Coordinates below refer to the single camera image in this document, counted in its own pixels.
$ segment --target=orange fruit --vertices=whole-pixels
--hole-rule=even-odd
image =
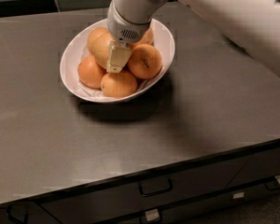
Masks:
[[[104,69],[106,69],[109,44],[111,41],[115,41],[114,37],[110,33],[106,33],[97,37],[92,45],[92,55],[94,56],[95,61]]]
[[[99,37],[100,35],[106,34],[106,33],[108,33],[108,30],[104,27],[97,27],[90,32],[90,34],[88,35],[88,38],[87,38],[87,49],[90,53],[92,53],[92,46],[93,46],[95,39],[97,37]]]
[[[106,73],[102,78],[101,89],[104,96],[122,98],[137,90],[137,79],[127,70],[119,73]]]
[[[141,45],[141,44],[149,44],[152,45],[154,41],[154,34],[152,31],[151,26],[149,26],[148,30],[145,32],[145,34],[143,35],[143,37],[141,38],[140,41],[136,42],[136,43],[132,43],[130,45],[130,48],[133,49],[134,47]]]
[[[80,81],[84,85],[90,88],[100,89],[105,70],[90,55],[78,65],[77,73]]]
[[[138,45],[132,50],[127,67],[137,78],[153,78],[161,70],[161,54],[151,45]]]

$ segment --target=gray countertop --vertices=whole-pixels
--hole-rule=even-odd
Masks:
[[[179,3],[155,16],[176,42],[157,85],[118,105],[73,96],[61,56],[106,12],[0,18],[0,203],[280,138],[280,78]]]

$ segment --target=floor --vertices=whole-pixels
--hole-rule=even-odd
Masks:
[[[280,224],[280,194],[219,210],[178,224]]]

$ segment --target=white bowl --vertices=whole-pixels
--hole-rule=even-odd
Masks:
[[[130,96],[124,98],[105,97],[101,91],[84,86],[79,81],[77,74],[77,67],[81,60],[90,55],[86,47],[88,35],[97,27],[107,27],[107,20],[98,21],[79,33],[65,49],[60,64],[60,74],[63,84],[70,92],[83,100],[95,103],[119,103],[129,101],[156,84],[161,77],[164,76],[175,56],[175,41],[172,34],[162,23],[152,20],[151,28],[154,31],[155,37],[153,46],[161,53],[162,69],[154,78],[144,80],[140,84],[137,92]]]

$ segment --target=drawer handle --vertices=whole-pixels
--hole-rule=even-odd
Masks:
[[[28,223],[28,214],[25,214],[24,221],[20,221],[11,215],[11,205],[9,205],[7,207],[7,218],[8,218],[8,220],[10,220],[11,222],[13,222],[15,224],[27,224]]]
[[[144,193],[143,189],[142,189],[142,186],[140,185],[139,186],[139,191],[140,191],[140,194],[141,194],[142,197],[151,197],[151,196],[155,196],[155,195],[159,195],[159,194],[171,191],[174,188],[174,186],[173,186],[170,178],[168,178],[168,184],[169,184],[169,187],[167,189],[157,190],[157,191],[149,192],[149,193]]]

